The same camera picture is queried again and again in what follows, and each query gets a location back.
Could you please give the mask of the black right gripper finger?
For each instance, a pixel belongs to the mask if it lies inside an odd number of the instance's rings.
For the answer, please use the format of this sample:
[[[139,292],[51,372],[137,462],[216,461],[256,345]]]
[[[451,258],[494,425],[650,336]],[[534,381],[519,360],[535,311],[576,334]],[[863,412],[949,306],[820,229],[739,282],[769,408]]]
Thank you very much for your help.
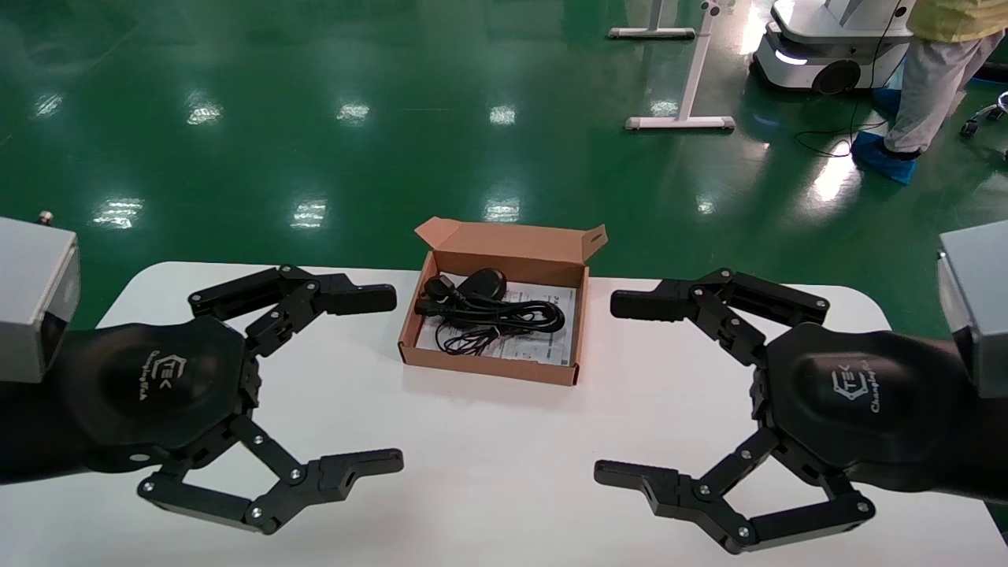
[[[751,519],[735,511],[728,492],[781,448],[774,431],[759,428],[698,480],[676,469],[608,460],[595,463],[594,480],[640,491],[656,517],[698,525],[731,555],[838,535],[873,519],[875,506],[842,473],[817,474],[824,502]]]
[[[691,321],[744,366],[766,366],[765,335],[742,312],[793,328],[821,325],[829,302],[818,295],[723,268],[697,280],[663,279],[652,291],[618,290],[610,312],[638,321]]]

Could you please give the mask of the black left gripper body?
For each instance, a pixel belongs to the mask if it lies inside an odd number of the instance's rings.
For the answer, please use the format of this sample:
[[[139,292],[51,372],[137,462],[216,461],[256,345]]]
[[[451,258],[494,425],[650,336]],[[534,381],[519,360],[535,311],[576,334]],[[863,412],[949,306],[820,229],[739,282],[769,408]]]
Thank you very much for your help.
[[[94,473],[208,466],[236,444],[229,424],[252,415],[260,387],[244,337],[211,317],[72,332],[60,349],[60,401]]]

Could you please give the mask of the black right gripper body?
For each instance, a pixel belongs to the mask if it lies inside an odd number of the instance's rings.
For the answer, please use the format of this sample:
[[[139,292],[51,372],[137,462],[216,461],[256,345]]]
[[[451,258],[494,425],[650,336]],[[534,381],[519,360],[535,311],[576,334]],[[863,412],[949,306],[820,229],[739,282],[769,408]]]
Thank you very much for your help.
[[[766,347],[751,396],[754,420],[803,480],[845,474],[885,491],[935,491],[967,410],[967,369],[950,342],[805,323]]]

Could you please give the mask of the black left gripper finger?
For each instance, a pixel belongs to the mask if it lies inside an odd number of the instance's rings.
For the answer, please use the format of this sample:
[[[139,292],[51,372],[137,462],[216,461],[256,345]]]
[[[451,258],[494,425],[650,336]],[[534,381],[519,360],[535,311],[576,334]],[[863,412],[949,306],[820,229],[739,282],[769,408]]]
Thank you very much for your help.
[[[247,326],[245,344],[252,355],[267,358],[324,313],[387,313],[396,309],[398,301],[390,284],[357,286],[345,273],[312,274],[298,266],[280,265],[196,291],[188,305],[195,317],[219,321],[266,309]]]
[[[226,433],[276,476],[270,491],[249,500],[195,487],[184,481],[192,468],[190,461],[176,461],[140,482],[140,498],[161,511],[272,535],[306,507],[342,502],[355,481],[399,473],[404,468],[403,454],[394,448],[327,455],[300,463],[248,416],[234,417]]]

